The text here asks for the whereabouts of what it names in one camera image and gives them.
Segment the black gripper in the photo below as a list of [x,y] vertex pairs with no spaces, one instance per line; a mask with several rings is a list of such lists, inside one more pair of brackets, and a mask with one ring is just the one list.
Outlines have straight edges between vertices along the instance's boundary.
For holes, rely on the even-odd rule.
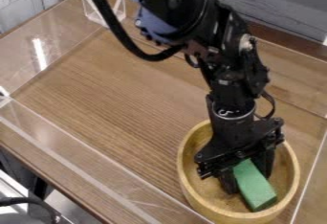
[[265,178],[270,177],[276,146],[284,141],[282,119],[256,118],[254,102],[240,109],[217,106],[205,98],[212,136],[193,156],[201,179],[216,177],[228,194],[238,192],[232,168],[252,160]]

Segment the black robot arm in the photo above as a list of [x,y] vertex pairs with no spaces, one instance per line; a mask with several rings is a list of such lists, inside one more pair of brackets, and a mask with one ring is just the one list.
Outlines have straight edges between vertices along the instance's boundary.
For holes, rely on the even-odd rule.
[[268,68],[258,59],[256,39],[237,12],[218,0],[134,0],[136,26],[145,38],[182,47],[194,58],[209,93],[205,96],[212,136],[196,152],[197,175],[218,179],[222,189],[238,191],[233,167],[252,159],[261,174],[272,173],[282,120],[254,114],[257,98],[269,99]]

